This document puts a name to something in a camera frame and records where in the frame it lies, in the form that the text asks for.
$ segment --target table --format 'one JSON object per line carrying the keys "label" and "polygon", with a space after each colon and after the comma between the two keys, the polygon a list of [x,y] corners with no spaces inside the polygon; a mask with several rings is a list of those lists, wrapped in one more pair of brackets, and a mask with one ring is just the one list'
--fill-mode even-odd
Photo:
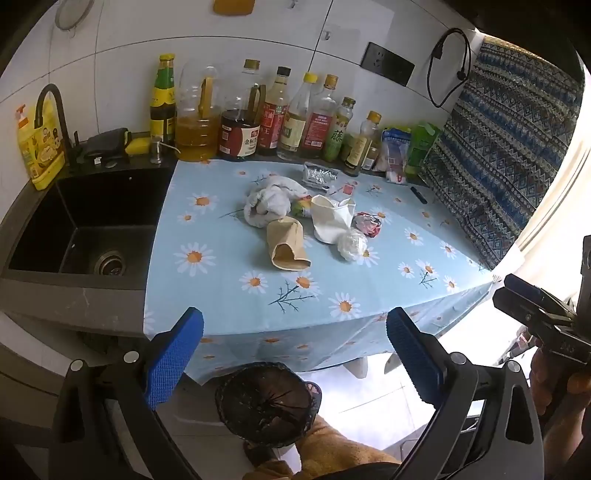
{"label": "table", "polygon": [[280,361],[295,371],[393,352],[388,311],[402,306],[434,335],[461,319],[489,291],[491,273],[460,226],[426,187],[381,177],[340,174],[332,198],[353,187],[356,211],[382,218],[365,256],[348,263],[335,245],[304,227],[311,267],[285,272],[271,264],[266,230],[242,217],[248,193],[264,178],[301,180],[296,164],[179,161],[154,240],[144,332],[172,328],[189,306],[205,332],[186,373],[199,383],[254,361]]}

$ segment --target black faucet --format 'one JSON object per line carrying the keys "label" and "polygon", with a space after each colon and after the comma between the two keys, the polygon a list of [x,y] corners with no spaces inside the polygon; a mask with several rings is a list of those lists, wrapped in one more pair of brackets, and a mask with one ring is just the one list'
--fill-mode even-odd
{"label": "black faucet", "polygon": [[72,143],[70,142],[70,135],[68,134],[68,127],[66,125],[66,116],[64,115],[64,104],[61,101],[61,93],[59,88],[53,83],[45,85],[45,87],[39,94],[39,98],[37,99],[37,108],[35,109],[35,128],[41,128],[41,126],[43,125],[43,103],[48,92],[53,93],[53,98],[56,100],[57,118],[60,123],[61,134],[64,137],[64,159],[69,166],[70,172],[76,172],[78,171],[78,163],[76,161],[76,157],[80,152],[78,132],[74,132],[76,145],[72,147]]}

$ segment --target sink drain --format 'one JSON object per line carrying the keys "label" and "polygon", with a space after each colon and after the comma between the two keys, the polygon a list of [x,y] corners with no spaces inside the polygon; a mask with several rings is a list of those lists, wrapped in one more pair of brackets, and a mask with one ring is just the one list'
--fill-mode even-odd
{"label": "sink drain", "polygon": [[125,260],[117,250],[102,254],[95,263],[95,275],[123,275]]}

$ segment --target blue gripper pad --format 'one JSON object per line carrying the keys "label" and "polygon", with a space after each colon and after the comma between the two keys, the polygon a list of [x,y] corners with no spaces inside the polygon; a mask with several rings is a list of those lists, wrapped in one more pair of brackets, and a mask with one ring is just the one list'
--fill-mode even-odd
{"label": "blue gripper pad", "polygon": [[152,343],[164,340],[157,356],[150,359],[146,374],[144,396],[152,410],[173,394],[174,387],[203,337],[203,325],[203,314],[189,307],[172,330],[160,333],[152,340]]}
{"label": "blue gripper pad", "polygon": [[386,332],[421,400],[439,408],[446,373],[441,360],[447,352],[433,335],[421,333],[400,307],[388,313]]}

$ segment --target black sink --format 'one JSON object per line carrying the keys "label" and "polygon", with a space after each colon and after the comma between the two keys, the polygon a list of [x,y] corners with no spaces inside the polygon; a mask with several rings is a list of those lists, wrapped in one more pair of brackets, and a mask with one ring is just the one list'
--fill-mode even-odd
{"label": "black sink", "polygon": [[126,282],[128,288],[145,287],[172,173],[170,168],[146,168],[58,180],[29,220],[9,270],[62,278],[123,277],[133,280]]}

